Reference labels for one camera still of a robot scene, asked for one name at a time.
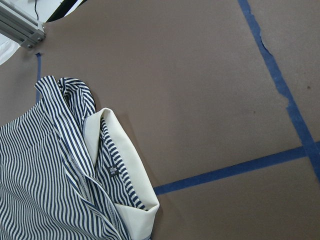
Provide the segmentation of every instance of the blue masking tape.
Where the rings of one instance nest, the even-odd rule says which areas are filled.
[[[39,81],[40,78],[41,78],[41,54],[40,52],[38,52],[36,54],[36,58],[37,58],[37,61],[38,61],[38,71],[37,71],[37,74],[36,74],[36,80]],[[38,90],[36,90],[36,93],[35,93],[35,102],[39,102],[40,100],[40,93]]]
[[[156,195],[166,194],[192,186],[212,182],[215,180],[224,179],[234,175],[247,173],[253,170],[266,168],[272,165],[285,163],[303,157],[306,157],[306,152],[305,149],[301,146],[291,150],[282,151],[273,155],[264,156],[251,161],[246,161],[233,166],[228,166],[197,176],[192,176],[179,181],[157,186],[154,188],[154,192]]]
[[[248,1],[238,0],[238,2],[278,92],[288,99],[288,106],[286,108],[287,112],[300,138],[306,155],[311,161],[314,173],[320,181],[319,149],[308,130],[308,127],[298,109],[287,83],[282,76],[274,56],[266,49],[262,42],[260,26],[257,23],[255,16],[251,13],[251,8]]]

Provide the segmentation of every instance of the blue tape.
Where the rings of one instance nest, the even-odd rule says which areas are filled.
[[[41,54],[40,52],[38,52],[36,54],[36,58],[37,58],[37,61],[38,61],[38,71],[37,71],[37,74],[36,74],[36,80],[39,81],[40,78],[41,78]],[[38,90],[36,90],[36,93],[35,93],[35,102],[39,102],[40,100],[40,93]]]
[[[251,13],[248,1],[238,0],[238,2],[278,92],[288,99],[288,106],[286,108],[287,112],[300,138],[302,146],[311,161],[314,173],[320,181],[319,149],[308,130],[308,127],[298,109],[287,83],[282,76],[274,56],[268,51],[268,49],[266,49],[262,42],[260,26],[257,23],[255,16]]]
[[[251,161],[246,161],[233,166],[228,166],[211,172],[203,173],[197,176],[188,177],[179,181],[171,182],[154,188],[156,195],[166,194],[173,191],[189,188],[192,186],[212,182],[219,179],[247,173],[253,170],[266,168],[269,166],[285,163],[291,160],[306,157],[305,149],[297,147],[291,150],[282,151],[269,156],[264,156]]]

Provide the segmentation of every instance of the black cable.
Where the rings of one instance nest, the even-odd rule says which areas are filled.
[[[34,2],[34,11],[35,11],[35,14],[36,14],[36,19],[39,20],[39,15],[37,13],[37,0],[35,0],[35,2]]]

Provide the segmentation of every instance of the metal frame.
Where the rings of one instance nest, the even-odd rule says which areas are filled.
[[[32,48],[46,37],[41,21],[6,0],[0,0],[0,33],[25,48]]]

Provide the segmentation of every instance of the garment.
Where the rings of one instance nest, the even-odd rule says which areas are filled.
[[[147,240],[159,202],[114,113],[53,76],[0,128],[0,239]]]

